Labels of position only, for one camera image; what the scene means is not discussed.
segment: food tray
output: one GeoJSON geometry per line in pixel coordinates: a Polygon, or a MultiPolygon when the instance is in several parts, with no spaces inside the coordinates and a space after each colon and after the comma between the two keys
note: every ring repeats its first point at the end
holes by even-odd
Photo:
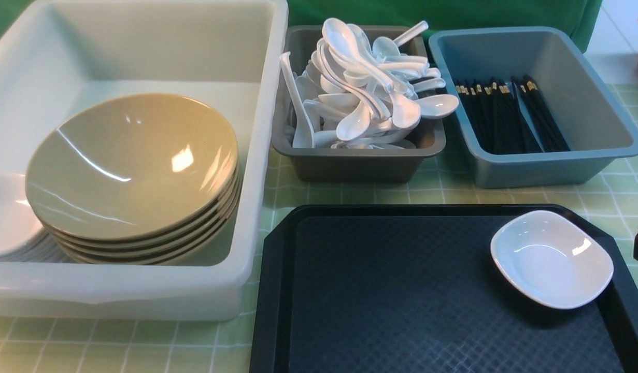
{"type": "Polygon", "coordinates": [[[611,236],[558,205],[305,206],[266,238],[250,373],[638,371],[638,290],[611,236]],[[571,311],[513,288],[489,242],[556,212],[611,255],[571,311]]]}
{"type": "MultiPolygon", "coordinates": [[[[395,39],[408,30],[403,26],[362,26],[370,41],[379,36],[395,39]]],[[[321,26],[294,26],[287,30],[286,50],[291,68],[300,75],[321,38],[321,26]]],[[[427,56],[421,37],[406,43],[402,52],[427,56]]],[[[421,92],[420,97],[433,94],[421,92]]],[[[288,156],[298,179],[307,182],[407,182],[422,161],[437,156],[445,148],[442,120],[423,119],[406,137],[417,149],[298,149],[293,148],[283,128],[295,125],[290,97],[281,83],[278,90],[276,120],[273,121],[271,142],[278,153],[288,156]]]]}
{"type": "Polygon", "coordinates": [[[638,128],[632,118],[562,31],[540,26],[440,31],[430,37],[429,46],[449,94],[458,95],[455,79],[532,76],[572,149],[488,153],[460,105],[446,121],[461,130],[478,187],[580,184],[613,160],[638,155],[638,128]]]}
{"type": "Polygon", "coordinates": [[[286,22],[283,0],[37,0],[23,12],[0,40],[0,173],[25,173],[40,142],[79,111],[162,92],[197,99],[229,120],[244,179],[236,218],[192,260],[0,263],[0,315],[239,314],[254,261],[286,22]]]}

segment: white bowl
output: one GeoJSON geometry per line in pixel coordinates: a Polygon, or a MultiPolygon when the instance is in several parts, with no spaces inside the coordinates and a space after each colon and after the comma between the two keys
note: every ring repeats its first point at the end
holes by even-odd
{"type": "Polygon", "coordinates": [[[24,176],[0,174],[0,257],[30,246],[43,233],[26,200],[24,176]]]}
{"type": "Polygon", "coordinates": [[[499,229],[491,256],[517,290],[554,309],[591,302],[613,275],[613,262],[602,246],[561,215],[544,210],[499,229]]]}

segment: black serving tray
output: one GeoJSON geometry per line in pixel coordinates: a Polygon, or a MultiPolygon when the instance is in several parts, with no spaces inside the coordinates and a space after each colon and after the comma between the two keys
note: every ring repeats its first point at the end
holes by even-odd
{"type": "Polygon", "coordinates": [[[558,205],[303,206],[264,243],[250,373],[638,372],[638,290],[611,236],[558,205]],[[611,255],[571,311],[527,299],[489,242],[556,212],[611,255]]]}

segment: green checkered tablecloth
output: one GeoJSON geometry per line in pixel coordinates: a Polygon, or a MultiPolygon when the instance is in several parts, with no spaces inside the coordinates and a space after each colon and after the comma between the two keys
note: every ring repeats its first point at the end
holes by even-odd
{"type": "MultiPolygon", "coordinates": [[[[610,85],[638,125],[638,85],[610,85]]],[[[305,204],[556,203],[613,236],[638,286],[638,156],[612,163],[583,185],[475,188],[447,130],[444,153],[408,184],[306,184],[271,151],[254,271],[240,317],[226,323],[0,318],[0,373],[246,373],[257,307],[261,246],[288,212],[305,204]]]]}

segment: tan ceramic bowl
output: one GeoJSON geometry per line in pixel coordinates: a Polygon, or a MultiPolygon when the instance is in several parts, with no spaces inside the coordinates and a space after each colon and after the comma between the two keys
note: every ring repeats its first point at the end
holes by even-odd
{"type": "Polygon", "coordinates": [[[236,136],[216,110],[179,95],[131,95],[52,132],[29,163],[26,196],[67,235],[145,238],[200,214],[237,160],[236,136]]]}
{"type": "Polygon", "coordinates": [[[212,224],[210,224],[209,227],[206,227],[199,235],[179,243],[173,248],[163,251],[139,255],[137,257],[103,257],[77,252],[60,242],[59,246],[61,250],[63,250],[63,252],[65,252],[70,258],[75,260],[75,262],[85,264],[167,265],[177,263],[180,260],[186,259],[190,255],[197,253],[202,248],[205,248],[210,241],[220,234],[222,229],[226,226],[226,223],[236,212],[239,197],[240,190],[236,193],[235,198],[233,198],[227,210],[225,210],[219,218],[213,220],[212,224]]]}
{"type": "Polygon", "coordinates": [[[97,252],[114,252],[114,251],[130,251],[130,250],[142,250],[143,248],[150,248],[151,246],[159,246],[169,241],[182,238],[185,235],[192,234],[196,229],[200,229],[201,224],[204,224],[207,220],[212,219],[216,215],[219,215],[230,203],[236,193],[236,189],[240,190],[241,177],[238,174],[239,168],[236,168],[236,172],[229,181],[229,186],[221,191],[217,198],[196,215],[195,218],[185,222],[184,224],[173,227],[169,231],[161,231],[153,236],[146,236],[141,239],[129,239],[125,241],[100,241],[95,239],[81,239],[74,236],[68,236],[67,234],[56,231],[50,226],[45,226],[45,229],[52,234],[56,240],[62,244],[74,248],[75,250],[83,251],[84,249],[90,249],[97,252]]]}
{"type": "Polygon", "coordinates": [[[179,250],[182,246],[187,245],[189,242],[197,239],[203,234],[206,234],[210,231],[210,229],[220,220],[224,219],[226,215],[229,214],[231,208],[234,204],[238,203],[238,197],[240,195],[240,182],[237,187],[231,188],[229,190],[229,195],[226,196],[224,200],[221,201],[221,207],[219,209],[213,210],[213,213],[209,216],[202,216],[198,218],[197,224],[194,224],[193,229],[189,229],[186,232],[181,234],[176,234],[176,236],[172,236],[170,238],[161,239],[155,243],[149,243],[145,246],[139,246],[137,248],[127,248],[121,249],[118,247],[110,247],[110,248],[97,248],[92,245],[87,244],[77,244],[67,239],[64,239],[54,232],[51,232],[52,236],[58,243],[63,245],[63,249],[67,252],[68,250],[72,250],[77,254],[87,254],[92,257],[101,257],[101,258],[134,258],[141,257],[144,255],[151,255],[160,252],[168,252],[179,250]]]}

